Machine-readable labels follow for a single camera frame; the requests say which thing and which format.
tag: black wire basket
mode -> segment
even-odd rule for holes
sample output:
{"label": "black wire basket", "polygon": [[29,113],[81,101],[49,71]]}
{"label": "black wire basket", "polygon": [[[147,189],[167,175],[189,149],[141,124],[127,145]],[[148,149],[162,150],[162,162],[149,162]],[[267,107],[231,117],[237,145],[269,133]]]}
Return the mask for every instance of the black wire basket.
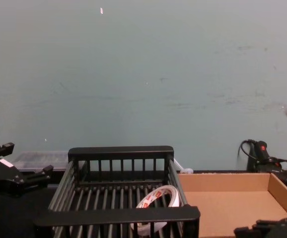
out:
{"label": "black wire basket", "polygon": [[[150,224],[151,238],[197,238],[200,212],[187,204],[173,155],[170,146],[72,148],[49,210],[34,221],[36,237],[137,238],[142,223]],[[170,197],[163,195],[136,208],[167,184],[178,189],[179,207],[168,207]],[[167,225],[155,232],[155,222]]]}

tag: gray-green wall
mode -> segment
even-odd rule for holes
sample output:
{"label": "gray-green wall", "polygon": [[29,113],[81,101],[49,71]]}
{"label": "gray-green wall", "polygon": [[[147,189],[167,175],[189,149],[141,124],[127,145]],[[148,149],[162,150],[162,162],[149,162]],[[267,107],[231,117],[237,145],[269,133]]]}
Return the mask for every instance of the gray-green wall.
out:
{"label": "gray-green wall", "polygon": [[0,0],[13,158],[165,144],[184,167],[235,169],[252,138],[287,159],[286,104],[287,1]]}

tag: black table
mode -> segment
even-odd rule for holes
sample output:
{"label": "black table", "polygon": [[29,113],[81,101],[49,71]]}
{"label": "black table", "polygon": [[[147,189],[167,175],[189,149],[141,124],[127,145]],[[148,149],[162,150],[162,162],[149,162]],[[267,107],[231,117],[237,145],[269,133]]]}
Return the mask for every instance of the black table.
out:
{"label": "black table", "polygon": [[[202,171],[234,172],[239,171]],[[0,195],[0,238],[34,238],[32,220],[46,210],[55,188],[45,188],[19,198]]]}

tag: cardboard box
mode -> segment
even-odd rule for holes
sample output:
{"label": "cardboard box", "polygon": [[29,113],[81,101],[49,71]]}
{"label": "cardboard box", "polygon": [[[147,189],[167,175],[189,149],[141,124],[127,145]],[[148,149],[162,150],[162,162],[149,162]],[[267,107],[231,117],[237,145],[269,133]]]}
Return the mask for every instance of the cardboard box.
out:
{"label": "cardboard box", "polygon": [[201,213],[200,238],[232,238],[257,220],[287,218],[287,187],[274,174],[179,175],[191,206]]}

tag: white tape roll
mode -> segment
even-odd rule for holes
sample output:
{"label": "white tape roll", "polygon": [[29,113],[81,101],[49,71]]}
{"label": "white tape roll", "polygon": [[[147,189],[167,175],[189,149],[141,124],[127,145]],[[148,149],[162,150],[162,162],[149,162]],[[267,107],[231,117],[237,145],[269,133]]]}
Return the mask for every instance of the white tape roll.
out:
{"label": "white tape roll", "polygon": [[[171,200],[169,203],[169,207],[178,207],[179,206],[179,193],[178,190],[172,186],[172,185],[165,185],[162,187],[159,187],[149,193],[141,202],[137,205],[136,208],[147,208],[149,204],[151,204],[153,201],[155,201],[157,198],[159,198],[162,195],[170,194]],[[159,231],[162,229],[165,225],[167,225],[166,222],[155,222],[154,223],[154,232]],[[150,224],[143,225],[141,223],[138,223],[138,235],[139,236],[149,236],[150,235]]]}

